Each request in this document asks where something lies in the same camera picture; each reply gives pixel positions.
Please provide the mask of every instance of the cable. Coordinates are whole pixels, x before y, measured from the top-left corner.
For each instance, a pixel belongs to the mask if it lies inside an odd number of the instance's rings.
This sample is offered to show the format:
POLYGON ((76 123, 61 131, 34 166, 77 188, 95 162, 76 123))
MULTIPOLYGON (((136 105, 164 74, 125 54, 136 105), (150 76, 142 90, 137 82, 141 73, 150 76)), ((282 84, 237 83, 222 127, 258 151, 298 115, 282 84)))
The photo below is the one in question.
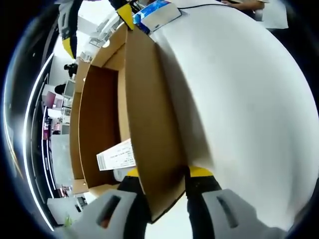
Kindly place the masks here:
POLYGON ((226 6, 226 7, 234 8, 233 6, 229 6, 225 4, 208 3, 208 4, 201 4, 201 5, 195 5, 195 6, 178 7, 178 9, 183 10, 183 9, 196 8, 200 6, 226 6))

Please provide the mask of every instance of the desk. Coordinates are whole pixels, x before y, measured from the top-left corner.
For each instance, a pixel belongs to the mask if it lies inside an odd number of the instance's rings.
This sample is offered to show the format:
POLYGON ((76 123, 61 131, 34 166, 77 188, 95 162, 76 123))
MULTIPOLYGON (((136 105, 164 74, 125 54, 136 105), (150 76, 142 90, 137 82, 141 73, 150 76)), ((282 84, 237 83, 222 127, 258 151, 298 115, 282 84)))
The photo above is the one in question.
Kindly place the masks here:
POLYGON ((189 163, 212 171, 265 224, 287 230, 318 177, 318 115, 306 79, 282 44, 239 11, 184 12, 152 38, 189 163))
POLYGON ((56 184, 63 186, 72 186, 74 176, 70 158, 69 135, 52 135, 51 149, 53 172, 56 184))

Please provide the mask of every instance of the cardboard box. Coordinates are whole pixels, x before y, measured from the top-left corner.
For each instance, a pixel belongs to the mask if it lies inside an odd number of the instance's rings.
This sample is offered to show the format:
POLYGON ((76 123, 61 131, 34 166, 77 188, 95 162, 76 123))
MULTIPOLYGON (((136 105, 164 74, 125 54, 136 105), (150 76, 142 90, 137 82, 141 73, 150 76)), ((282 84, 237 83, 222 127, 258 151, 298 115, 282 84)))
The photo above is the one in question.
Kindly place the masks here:
POLYGON ((156 44, 138 28, 122 25, 91 65, 79 64, 76 83, 70 125, 73 191, 100 195, 117 187, 113 171, 99 170, 96 155, 131 138, 155 221, 184 192, 187 164, 156 44))

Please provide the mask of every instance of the monitor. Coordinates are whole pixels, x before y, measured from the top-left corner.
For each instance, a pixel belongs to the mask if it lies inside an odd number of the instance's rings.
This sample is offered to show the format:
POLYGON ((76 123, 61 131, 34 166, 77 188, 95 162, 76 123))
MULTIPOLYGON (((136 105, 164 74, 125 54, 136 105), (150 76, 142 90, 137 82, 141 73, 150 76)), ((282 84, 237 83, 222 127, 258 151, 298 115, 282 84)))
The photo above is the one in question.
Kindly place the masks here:
POLYGON ((62 124, 61 126, 61 134, 69 134, 70 133, 70 125, 62 124))
POLYGON ((73 98, 74 90, 75 90, 75 82, 72 80, 68 80, 66 82, 63 96, 66 98, 73 98))

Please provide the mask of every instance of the paper label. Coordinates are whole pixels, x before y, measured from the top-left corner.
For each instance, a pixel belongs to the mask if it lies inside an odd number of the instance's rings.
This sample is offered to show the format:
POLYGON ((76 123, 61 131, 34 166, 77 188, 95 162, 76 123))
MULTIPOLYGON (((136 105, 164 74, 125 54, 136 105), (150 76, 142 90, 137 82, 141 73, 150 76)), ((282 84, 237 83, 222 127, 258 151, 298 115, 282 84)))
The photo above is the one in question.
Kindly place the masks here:
POLYGON ((136 166, 131 139, 96 155, 100 171, 136 166))

